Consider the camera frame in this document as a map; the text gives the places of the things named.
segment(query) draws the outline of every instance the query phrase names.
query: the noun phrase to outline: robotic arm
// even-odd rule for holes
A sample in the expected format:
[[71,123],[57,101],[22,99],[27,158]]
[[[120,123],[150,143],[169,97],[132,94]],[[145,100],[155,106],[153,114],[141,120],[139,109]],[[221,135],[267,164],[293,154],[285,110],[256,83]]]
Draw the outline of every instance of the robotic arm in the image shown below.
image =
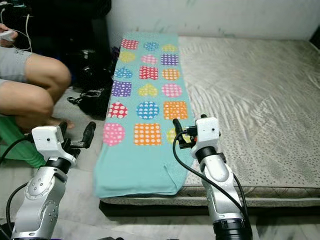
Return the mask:
[[65,194],[67,173],[76,164],[79,148],[88,148],[96,124],[90,122],[80,142],[64,140],[67,123],[61,126],[40,126],[32,130],[36,149],[43,155],[45,166],[26,186],[24,201],[16,214],[11,239],[49,240],[59,214],[59,203]]
[[[185,131],[182,131],[177,119],[173,120],[173,124],[180,148],[191,148],[191,155],[200,164],[200,170],[202,176],[204,176],[202,177],[202,184],[206,189],[209,214],[216,239],[252,239],[247,210],[242,207],[233,184],[234,174],[226,164],[223,153],[217,153],[220,136],[218,120],[214,117],[201,115],[201,118],[195,122],[195,126],[188,127]],[[183,133],[190,136],[190,143],[186,143],[182,138]],[[217,187],[226,192],[233,201]]]

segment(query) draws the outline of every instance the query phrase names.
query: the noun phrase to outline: game controller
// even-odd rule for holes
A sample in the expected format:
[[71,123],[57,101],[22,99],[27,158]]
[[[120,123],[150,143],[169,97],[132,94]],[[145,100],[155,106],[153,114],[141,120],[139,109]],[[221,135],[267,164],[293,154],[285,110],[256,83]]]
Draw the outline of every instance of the game controller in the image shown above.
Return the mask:
[[11,35],[13,33],[14,33],[14,31],[12,31],[12,30],[0,32],[0,40],[4,39],[4,40],[7,40],[9,42],[13,42],[14,40],[11,38]]

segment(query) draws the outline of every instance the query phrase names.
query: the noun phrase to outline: green stool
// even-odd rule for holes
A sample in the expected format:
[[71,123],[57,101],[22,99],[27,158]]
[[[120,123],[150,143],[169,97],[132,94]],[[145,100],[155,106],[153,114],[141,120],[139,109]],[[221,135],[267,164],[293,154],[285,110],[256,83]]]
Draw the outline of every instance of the green stool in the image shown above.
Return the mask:
[[[0,156],[13,142],[23,137],[13,117],[0,116]],[[23,160],[36,168],[45,164],[44,157],[37,151],[35,145],[28,141],[19,142],[5,158]]]

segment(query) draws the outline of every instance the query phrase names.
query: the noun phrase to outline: orange polka dot square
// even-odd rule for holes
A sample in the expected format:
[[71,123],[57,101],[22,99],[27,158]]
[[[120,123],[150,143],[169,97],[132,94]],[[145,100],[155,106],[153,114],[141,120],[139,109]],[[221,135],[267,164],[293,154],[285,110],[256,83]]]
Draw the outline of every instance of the orange polka dot square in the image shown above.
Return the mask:
[[187,119],[187,104],[184,101],[165,101],[163,104],[164,119]]
[[162,77],[169,81],[175,81],[180,77],[180,72],[178,69],[173,68],[164,69],[162,71]]
[[161,145],[159,123],[136,123],[134,125],[134,144],[137,146]]

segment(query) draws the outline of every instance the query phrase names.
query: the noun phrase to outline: black cable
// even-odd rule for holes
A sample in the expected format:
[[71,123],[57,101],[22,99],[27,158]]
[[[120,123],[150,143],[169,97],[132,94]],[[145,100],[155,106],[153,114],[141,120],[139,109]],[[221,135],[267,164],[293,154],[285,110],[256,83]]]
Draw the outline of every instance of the black cable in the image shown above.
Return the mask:
[[203,179],[204,181],[206,181],[207,183],[209,183],[210,185],[214,186],[216,189],[218,189],[222,194],[224,194],[228,199],[230,199],[231,202],[234,203],[234,205],[237,206],[237,208],[241,211],[241,213],[244,216],[245,222],[247,224],[247,227],[250,227],[250,220],[249,220],[249,216],[248,216],[248,211],[245,210],[244,207],[242,207],[229,193],[227,193],[224,189],[222,189],[220,186],[218,186],[216,183],[214,183],[213,181],[211,181],[210,179],[208,179],[206,176],[204,176],[203,174],[197,172],[196,170],[192,169],[191,167],[189,167],[188,165],[186,165],[185,163],[183,163],[180,158],[177,155],[176,152],[176,141],[178,140],[178,137],[181,136],[182,134],[186,134],[187,131],[182,131],[180,133],[178,133],[174,140],[173,140],[173,144],[172,144],[172,150],[173,150],[173,155],[175,157],[175,159],[178,161],[178,163],[180,165],[182,165],[185,169],[189,170],[190,172],[192,172],[193,174],[197,175],[199,178]]
[[244,208],[244,210],[245,210],[245,213],[246,213],[247,215],[249,215],[249,214],[248,214],[247,201],[246,201],[246,198],[245,198],[244,190],[243,190],[243,188],[242,188],[242,186],[241,186],[241,184],[240,184],[240,181],[238,180],[238,178],[237,178],[237,176],[236,176],[235,174],[233,174],[233,178],[234,178],[234,180],[236,181],[236,184],[237,184],[238,187],[239,187],[240,195],[241,195],[241,198],[242,198],[243,208]]
[[27,140],[27,138],[26,138],[26,137],[23,137],[23,138],[21,138],[21,139],[18,139],[17,141],[14,141],[14,142],[4,151],[3,155],[1,156],[1,158],[0,158],[0,165],[1,165],[1,163],[5,160],[7,154],[10,152],[10,150],[11,150],[15,145],[17,145],[18,143],[20,143],[20,142],[22,142],[22,141],[25,141],[25,140]]
[[0,232],[5,237],[5,239],[10,240],[10,237],[6,234],[6,232],[4,231],[4,229],[1,226],[0,226]]
[[17,189],[15,189],[13,191],[13,193],[11,193],[8,201],[6,202],[6,207],[5,207],[5,217],[6,217],[6,223],[8,225],[8,228],[10,230],[10,233],[12,233],[13,229],[11,227],[11,217],[10,217],[10,206],[11,206],[11,201],[14,198],[14,196],[16,195],[17,192],[19,192],[21,189],[23,189],[25,186],[27,186],[27,182],[25,184],[22,184],[21,186],[19,186]]

